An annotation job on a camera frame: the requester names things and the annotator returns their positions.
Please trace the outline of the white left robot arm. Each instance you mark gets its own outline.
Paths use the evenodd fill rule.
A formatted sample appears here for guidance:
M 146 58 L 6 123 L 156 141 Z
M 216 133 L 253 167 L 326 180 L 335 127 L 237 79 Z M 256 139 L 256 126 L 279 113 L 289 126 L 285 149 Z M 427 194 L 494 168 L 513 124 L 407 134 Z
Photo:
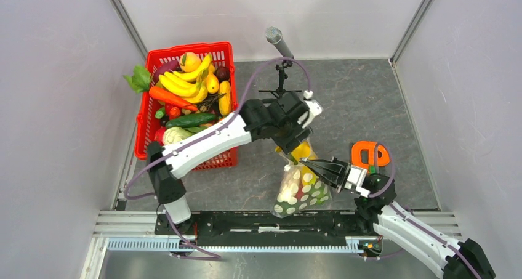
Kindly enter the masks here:
M 278 99 L 249 99 L 213 126 L 174 144 L 147 147 L 147 173 L 169 225 L 178 234 L 193 228 L 182 178 L 198 165 L 232 148 L 271 139 L 286 154 L 312 134 L 310 124 L 323 109 L 312 91 L 287 92 Z

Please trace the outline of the clear dotted zip bag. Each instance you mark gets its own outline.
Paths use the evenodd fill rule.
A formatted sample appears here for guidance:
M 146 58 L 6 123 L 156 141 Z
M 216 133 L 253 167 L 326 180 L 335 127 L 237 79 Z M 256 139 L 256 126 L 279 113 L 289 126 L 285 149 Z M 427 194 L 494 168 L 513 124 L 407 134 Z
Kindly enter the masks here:
M 287 171 L 294 170 L 298 168 L 283 168 L 283 174 Z M 297 202 L 296 204 L 289 205 L 286 202 L 280 203 L 277 202 L 277 199 L 274 205 L 271 208 L 271 213 L 278 218 L 285 218 L 288 216 L 292 216 L 294 214 L 300 213 L 305 209 L 314 208 L 315 206 L 322 205 L 327 203 L 332 199 L 332 195 L 329 189 L 329 186 L 326 185 L 319 178 L 314 186 L 306 185 L 303 186 L 302 182 L 299 185 L 299 190 L 296 195 Z

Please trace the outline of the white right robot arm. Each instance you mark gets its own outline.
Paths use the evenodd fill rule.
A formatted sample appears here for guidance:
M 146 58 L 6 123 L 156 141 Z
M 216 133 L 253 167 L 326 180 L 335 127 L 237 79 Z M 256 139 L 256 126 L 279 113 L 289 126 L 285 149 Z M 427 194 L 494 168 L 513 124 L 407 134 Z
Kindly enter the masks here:
M 355 225 L 364 234 L 388 238 L 421 261 L 438 278 L 495 278 L 482 247 L 460 241 L 422 222 L 396 200 L 394 175 L 332 158 L 301 159 L 325 184 L 356 196 Z

